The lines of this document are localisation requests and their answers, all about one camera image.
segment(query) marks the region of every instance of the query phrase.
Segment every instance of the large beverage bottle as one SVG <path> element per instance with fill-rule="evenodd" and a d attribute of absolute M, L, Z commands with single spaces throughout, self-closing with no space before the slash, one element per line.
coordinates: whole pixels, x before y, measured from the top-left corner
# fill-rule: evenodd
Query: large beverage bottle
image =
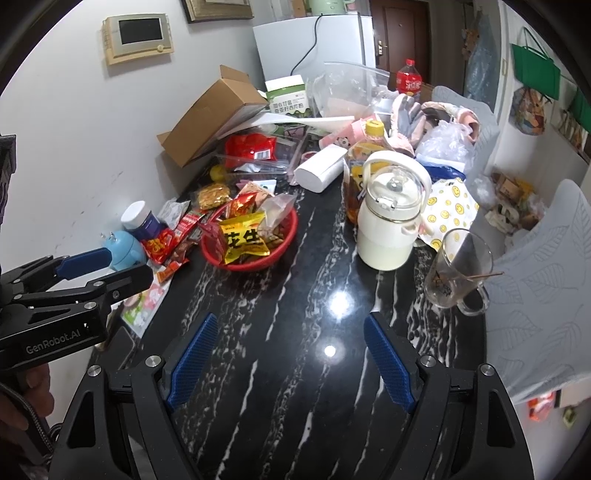
<path fill-rule="evenodd" d="M 384 136 L 384 124 L 380 120 L 369 120 L 364 127 L 365 137 L 349 148 L 345 155 L 345 175 L 343 175 L 343 193 L 345 210 L 349 220 L 357 224 L 357 215 L 365 192 L 363 191 L 363 164 L 368 157 L 381 150 L 393 150 Z M 371 166 L 375 173 L 389 164 L 384 162 Z"/>
<path fill-rule="evenodd" d="M 396 74 L 396 90 L 400 93 L 413 96 L 418 101 L 422 84 L 423 78 L 415 68 L 414 60 L 408 59 L 406 66 L 401 68 Z"/>

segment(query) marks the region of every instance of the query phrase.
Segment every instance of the yellow peanut package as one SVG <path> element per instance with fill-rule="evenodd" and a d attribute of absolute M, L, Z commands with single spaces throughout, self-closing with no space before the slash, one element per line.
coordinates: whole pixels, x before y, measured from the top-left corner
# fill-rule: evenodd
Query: yellow peanut package
<path fill-rule="evenodd" d="M 266 257 L 271 253 L 256 231 L 264 218 L 265 212 L 257 212 L 219 222 L 228 243 L 223 259 L 225 264 L 234 262 L 244 254 Z"/>

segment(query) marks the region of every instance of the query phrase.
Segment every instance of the refrigerator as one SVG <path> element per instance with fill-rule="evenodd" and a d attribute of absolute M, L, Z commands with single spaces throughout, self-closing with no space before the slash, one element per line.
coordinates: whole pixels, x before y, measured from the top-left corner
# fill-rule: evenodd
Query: refrigerator
<path fill-rule="evenodd" d="M 347 61 L 375 68 L 374 25 L 363 15 L 323 15 L 292 18 L 254 27 L 256 47 L 265 80 L 290 76 L 291 69 L 318 42 L 295 69 L 304 81 L 313 80 L 326 61 Z"/>

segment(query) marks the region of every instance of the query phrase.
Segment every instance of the blue gripper pad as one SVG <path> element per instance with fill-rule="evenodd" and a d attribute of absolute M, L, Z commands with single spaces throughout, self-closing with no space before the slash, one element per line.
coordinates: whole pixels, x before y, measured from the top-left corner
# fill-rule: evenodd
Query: blue gripper pad
<path fill-rule="evenodd" d="M 176 410 L 191 397 L 203 366 L 212 354 L 216 339 L 217 318 L 213 313 L 208 313 L 201 324 L 195 322 L 191 326 L 166 359 L 161 393 L 172 410 Z"/>
<path fill-rule="evenodd" d="M 390 398 L 407 413 L 412 413 L 417 399 L 411 392 L 410 376 L 373 314 L 363 323 L 363 336 Z"/>
<path fill-rule="evenodd" d="M 56 274 L 61 280 L 72 280 L 88 273 L 106 268 L 111 264 L 111 252 L 106 248 L 97 248 L 90 252 L 74 255 L 62 260 L 56 268 Z"/>

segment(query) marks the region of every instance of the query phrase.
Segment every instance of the transparent lid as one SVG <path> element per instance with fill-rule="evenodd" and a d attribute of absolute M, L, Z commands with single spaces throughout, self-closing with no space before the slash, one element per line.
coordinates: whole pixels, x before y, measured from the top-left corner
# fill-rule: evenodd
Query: transparent lid
<path fill-rule="evenodd" d="M 392 220 L 410 220 L 421 209 L 424 186 L 418 177 L 404 167 L 391 165 L 372 175 L 368 184 L 375 213 Z"/>

